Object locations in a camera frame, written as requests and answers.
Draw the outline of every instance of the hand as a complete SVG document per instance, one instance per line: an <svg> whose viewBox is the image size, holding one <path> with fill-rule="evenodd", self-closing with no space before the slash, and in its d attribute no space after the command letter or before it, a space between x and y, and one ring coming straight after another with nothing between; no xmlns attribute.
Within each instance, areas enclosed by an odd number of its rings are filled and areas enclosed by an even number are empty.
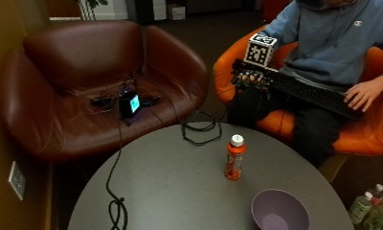
<svg viewBox="0 0 383 230"><path fill-rule="evenodd" d="M363 108L363 112L367 112L374 100L383 92L383 75L374 80L361 82L351 87L346 94L345 102L349 106L358 110Z"/></svg>

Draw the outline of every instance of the power outlet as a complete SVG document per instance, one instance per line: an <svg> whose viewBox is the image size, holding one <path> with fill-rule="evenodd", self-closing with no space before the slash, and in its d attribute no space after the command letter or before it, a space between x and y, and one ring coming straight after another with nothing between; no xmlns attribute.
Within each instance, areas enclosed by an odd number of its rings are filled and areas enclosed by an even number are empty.
<svg viewBox="0 0 383 230"><path fill-rule="evenodd" d="M10 183L17 192L17 196L21 200L25 198L25 190L26 190L26 177L21 171L21 168L17 165L17 161L14 161L11 175L10 175Z"/></svg>

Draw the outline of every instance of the purple bowl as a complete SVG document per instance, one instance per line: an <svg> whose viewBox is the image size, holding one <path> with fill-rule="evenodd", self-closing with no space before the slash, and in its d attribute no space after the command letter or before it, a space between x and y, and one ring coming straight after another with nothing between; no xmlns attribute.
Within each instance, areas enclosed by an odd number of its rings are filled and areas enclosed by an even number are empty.
<svg viewBox="0 0 383 230"><path fill-rule="evenodd" d="M262 230L309 230L309 213L288 192L269 189L256 195L252 203L254 220Z"/></svg>

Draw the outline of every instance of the orange chair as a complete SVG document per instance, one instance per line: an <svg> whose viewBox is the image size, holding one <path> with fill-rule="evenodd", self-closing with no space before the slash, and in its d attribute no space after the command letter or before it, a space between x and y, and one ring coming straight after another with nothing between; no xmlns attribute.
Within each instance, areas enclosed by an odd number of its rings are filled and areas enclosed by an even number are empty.
<svg viewBox="0 0 383 230"><path fill-rule="evenodd" d="M236 87L232 85L233 62L237 58L244 58L249 38L264 28L252 32L241 38L215 63L215 85L217 95L225 103L236 95ZM296 43L278 49L273 56L277 68L284 65L284 59L296 47ZM374 47L367 52L366 70L362 81L369 81L383 74L383 51ZM265 131L286 144L293 140L294 115L289 111L277 110L270 116L257 122L258 130ZM358 123L350 122L342 128L339 139L334 143L338 153L326 164L319 168L321 173L330 182L351 154L377 156L383 154L383 93L375 100L363 120Z"/></svg>

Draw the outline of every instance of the blue sweater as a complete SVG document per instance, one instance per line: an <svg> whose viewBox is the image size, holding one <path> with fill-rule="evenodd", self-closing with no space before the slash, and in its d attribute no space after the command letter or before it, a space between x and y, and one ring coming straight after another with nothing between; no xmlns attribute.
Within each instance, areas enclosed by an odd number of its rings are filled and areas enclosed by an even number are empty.
<svg viewBox="0 0 383 230"><path fill-rule="evenodd" d="M276 48L300 41L281 71L349 88L359 82L369 48L383 49L383 0L330 7L323 0L296 0L261 31Z"/></svg>

